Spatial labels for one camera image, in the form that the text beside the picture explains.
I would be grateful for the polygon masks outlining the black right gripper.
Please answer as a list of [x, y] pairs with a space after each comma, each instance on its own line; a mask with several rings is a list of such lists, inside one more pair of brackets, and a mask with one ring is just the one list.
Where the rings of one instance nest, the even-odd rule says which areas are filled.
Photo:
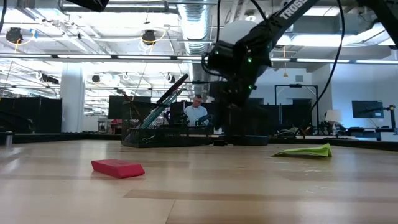
[[257, 86], [250, 83], [215, 81], [214, 100], [219, 104], [215, 105], [214, 128], [222, 128], [228, 122], [229, 106], [243, 107], [256, 89]]

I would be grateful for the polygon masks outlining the black mesh desk organizer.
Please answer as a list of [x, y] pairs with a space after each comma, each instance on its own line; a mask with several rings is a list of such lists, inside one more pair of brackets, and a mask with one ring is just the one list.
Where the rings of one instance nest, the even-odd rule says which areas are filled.
[[151, 103], [152, 108], [142, 124], [131, 115], [122, 119], [121, 144], [137, 147], [139, 143], [176, 142], [180, 137], [212, 137], [214, 129], [212, 120], [205, 125], [199, 121], [189, 126], [184, 109], [190, 102], [173, 102], [169, 105]]

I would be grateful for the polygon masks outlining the green sticky note pad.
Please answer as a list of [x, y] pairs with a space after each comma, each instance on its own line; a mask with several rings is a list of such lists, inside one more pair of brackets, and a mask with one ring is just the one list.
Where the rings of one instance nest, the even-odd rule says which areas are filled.
[[318, 147], [304, 147], [304, 148], [293, 148], [285, 149], [277, 152], [272, 156], [285, 156], [285, 155], [309, 155], [309, 156], [320, 156], [320, 157], [332, 157], [330, 144], [324, 144]]

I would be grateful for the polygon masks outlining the black office monitor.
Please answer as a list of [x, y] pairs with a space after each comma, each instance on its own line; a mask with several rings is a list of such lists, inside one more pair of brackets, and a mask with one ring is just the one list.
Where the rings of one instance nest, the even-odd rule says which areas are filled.
[[[151, 112], [151, 97], [149, 96], [130, 96], [130, 99], [134, 101], [134, 104], [142, 117], [144, 119]], [[123, 96], [111, 95], [109, 97], [109, 119], [125, 119], [127, 115], [131, 115], [132, 119], [137, 119], [135, 113], [131, 114], [129, 103], [124, 99]]]

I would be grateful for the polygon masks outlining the person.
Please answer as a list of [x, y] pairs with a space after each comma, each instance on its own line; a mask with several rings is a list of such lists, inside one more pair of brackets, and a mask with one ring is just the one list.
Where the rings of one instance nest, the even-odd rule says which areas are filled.
[[195, 126], [197, 121], [207, 125], [213, 119], [213, 116], [201, 105], [202, 99], [201, 95], [195, 95], [192, 105], [184, 109], [189, 126]]

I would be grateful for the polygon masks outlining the black room partition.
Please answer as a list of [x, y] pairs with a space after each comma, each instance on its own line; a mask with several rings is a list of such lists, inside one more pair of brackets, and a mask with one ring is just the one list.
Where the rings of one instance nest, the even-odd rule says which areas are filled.
[[261, 98], [250, 98], [243, 108], [228, 110], [222, 126], [225, 134], [265, 136], [277, 134], [285, 129], [299, 127], [306, 116], [306, 126], [312, 119], [308, 112], [310, 105], [270, 105]]
[[0, 132], [48, 134], [61, 129], [62, 99], [0, 98]]

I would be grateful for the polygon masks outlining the white globe table lamp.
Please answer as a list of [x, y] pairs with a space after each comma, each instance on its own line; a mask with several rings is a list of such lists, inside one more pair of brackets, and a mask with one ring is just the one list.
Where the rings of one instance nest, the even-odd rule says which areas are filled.
[[[221, 30], [220, 39], [235, 44], [255, 25], [255, 22], [246, 20], [226, 24]], [[222, 140], [225, 144], [234, 146], [268, 145], [267, 115], [262, 96], [249, 97], [242, 107], [228, 107], [222, 116], [224, 119]]]

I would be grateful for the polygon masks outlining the small white shade lamp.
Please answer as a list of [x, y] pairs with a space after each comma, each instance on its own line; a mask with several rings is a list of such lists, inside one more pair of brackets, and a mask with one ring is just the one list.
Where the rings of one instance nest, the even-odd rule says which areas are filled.
[[336, 125], [342, 122], [341, 110], [329, 109], [326, 112], [325, 121], [331, 126], [331, 134], [336, 134]]

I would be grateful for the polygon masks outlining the red eraser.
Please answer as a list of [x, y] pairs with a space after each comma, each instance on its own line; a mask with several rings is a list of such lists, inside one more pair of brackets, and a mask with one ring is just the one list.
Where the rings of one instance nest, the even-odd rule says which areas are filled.
[[140, 164], [119, 159], [93, 160], [91, 166], [96, 172], [118, 179], [137, 177], [146, 173]]

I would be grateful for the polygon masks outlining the white building column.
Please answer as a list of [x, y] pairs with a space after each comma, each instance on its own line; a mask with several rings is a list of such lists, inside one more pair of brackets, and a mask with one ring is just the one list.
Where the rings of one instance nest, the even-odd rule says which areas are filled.
[[86, 74], [80, 63], [63, 63], [60, 83], [62, 131], [80, 133], [83, 128]]

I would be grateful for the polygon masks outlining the black rig frame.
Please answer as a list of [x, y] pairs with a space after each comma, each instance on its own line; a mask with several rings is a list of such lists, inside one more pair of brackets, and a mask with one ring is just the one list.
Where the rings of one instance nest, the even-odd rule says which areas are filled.
[[278, 95], [283, 92], [285, 88], [306, 88], [308, 91], [310, 91], [314, 96], [315, 96], [315, 102], [314, 104], [311, 104], [311, 107], [309, 109], [309, 114], [312, 116], [312, 111], [315, 108], [316, 112], [316, 128], [317, 128], [317, 134], [319, 134], [319, 106], [318, 106], [318, 101], [320, 99], [319, 93], [318, 93], [318, 86], [317, 85], [302, 85], [302, 84], [288, 84], [288, 85], [274, 85], [274, 103], [275, 105], [278, 104]]

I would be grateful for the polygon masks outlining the silver ribbed ventilation duct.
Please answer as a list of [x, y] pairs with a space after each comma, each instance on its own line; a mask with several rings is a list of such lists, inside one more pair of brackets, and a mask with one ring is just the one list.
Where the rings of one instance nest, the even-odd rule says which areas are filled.
[[[204, 42], [210, 36], [211, 25], [211, 6], [205, 4], [205, 0], [184, 0], [186, 4], [179, 4], [177, 6], [181, 17], [181, 29], [183, 38], [191, 40], [191, 42], [184, 42], [185, 51], [189, 56], [201, 56], [208, 51], [209, 44]], [[191, 63], [189, 65], [190, 80], [191, 81], [208, 81], [207, 75], [200, 64]], [[207, 96], [206, 84], [193, 84], [193, 96], [201, 95], [203, 101]]]

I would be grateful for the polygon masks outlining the black aluminium table frame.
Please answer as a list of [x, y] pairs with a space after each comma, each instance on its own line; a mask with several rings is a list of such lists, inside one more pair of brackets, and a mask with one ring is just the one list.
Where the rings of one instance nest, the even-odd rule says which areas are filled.
[[[12, 142], [14, 144], [28, 144], [38, 142], [55, 142], [55, 141], [80, 141], [80, 140], [107, 140], [121, 142], [120, 135], [112, 134], [12, 134]], [[176, 142], [151, 142], [149, 144], [139, 143], [137, 147], [149, 148], [149, 147], [186, 147], [186, 146], [204, 146], [212, 144], [215, 141], [221, 141], [219, 137], [180, 137], [177, 138]], [[265, 146], [268, 144], [313, 144], [313, 145], [324, 145], [329, 144], [331, 146], [343, 146], [343, 147], [355, 147], [363, 149], [375, 149], [382, 151], [394, 151], [398, 152], [398, 142], [389, 141], [360, 141], [353, 139], [293, 139], [293, 138], [268, 138], [266, 136], [247, 136], [238, 138], [237, 140], [227, 140], [227, 143], [238, 146]]]

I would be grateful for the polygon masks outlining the dark wall monitor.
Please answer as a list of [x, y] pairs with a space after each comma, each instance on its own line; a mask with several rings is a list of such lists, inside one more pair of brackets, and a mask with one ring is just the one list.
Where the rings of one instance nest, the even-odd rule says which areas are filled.
[[352, 101], [353, 118], [383, 118], [382, 101]]

